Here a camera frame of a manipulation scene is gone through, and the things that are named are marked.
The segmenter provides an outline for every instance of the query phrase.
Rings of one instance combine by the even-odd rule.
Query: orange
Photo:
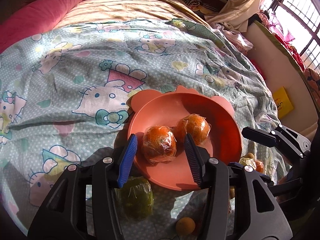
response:
[[[149,162],[172,161],[176,152],[176,140],[170,127],[151,126],[145,132],[142,153]]]
[[[259,160],[255,160],[254,162],[256,163],[256,166],[257,166],[256,171],[264,174],[264,165],[263,165],[263,162],[262,162],[262,161],[259,161]]]
[[[176,232],[179,236],[190,235],[196,228],[196,223],[192,218],[180,218],[176,223]]]
[[[180,143],[184,142],[187,133],[190,133],[196,145],[203,144],[210,132],[211,125],[199,114],[190,114],[178,121],[173,130],[174,137]]]

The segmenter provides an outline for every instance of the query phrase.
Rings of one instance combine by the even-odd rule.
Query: cartoon bow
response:
[[[147,34],[143,36],[145,39],[161,39],[162,36],[159,34]]]
[[[108,125],[109,123],[122,124],[129,117],[127,111],[121,110],[118,112],[111,112],[100,109],[96,112],[96,122],[98,125]]]
[[[3,94],[2,94],[2,101],[4,101],[4,102],[6,102],[6,103],[9,103],[9,104],[14,104],[14,102],[15,102],[15,96],[16,96],[16,92],[14,92],[13,94],[12,94],[12,96],[9,96],[8,95],[8,92],[6,91],[6,92],[4,92]]]
[[[41,62],[40,62],[40,60],[37,62],[37,63],[35,63],[35,64],[33,64],[32,65],[32,71],[34,72],[34,71],[36,71],[38,68],[41,68],[42,67],[42,64],[41,64]]]

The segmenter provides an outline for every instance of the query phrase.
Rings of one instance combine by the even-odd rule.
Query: green fruit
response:
[[[117,190],[117,195],[122,211],[129,220],[141,221],[152,214],[153,193],[145,178],[129,179]]]

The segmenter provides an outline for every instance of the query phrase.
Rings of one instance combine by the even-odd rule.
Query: blue polka dot sheet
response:
[[[66,166],[92,165],[101,151],[125,142],[131,96],[178,85],[225,97],[240,129],[279,124],[271,92],[250,61],[220,31],[191,21],[69,25],[7,48],[0,55],[0,200],[23,233]],[[274,181],[285,174],[275,150],[243,139],[247,152]],[[176,220],[203,214],[206,190],[152,189],[153,215],[121,221],[126,240],[179,239]],[[90,186],[87,220],[93,234]]]

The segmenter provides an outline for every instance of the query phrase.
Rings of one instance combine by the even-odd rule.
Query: plastic-wrapped orange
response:
[[[143,136],[142,153],[150,163],[172,161],[177,152],[170,127],[151,126]]]
[[[199,114],[190,114],[178,121],[173,130],[174,137],[180,143],[184,142],[187,133],[190,133],[196,145],[203,144],[207,139],[211,125]]]
[[[262,161],[259,161],[259,160],[255,160],[254,162],[256,163],[256,166],[257,166],[256,171],[264,174],[264,165],[263,165],[263,162],[262,162]]]

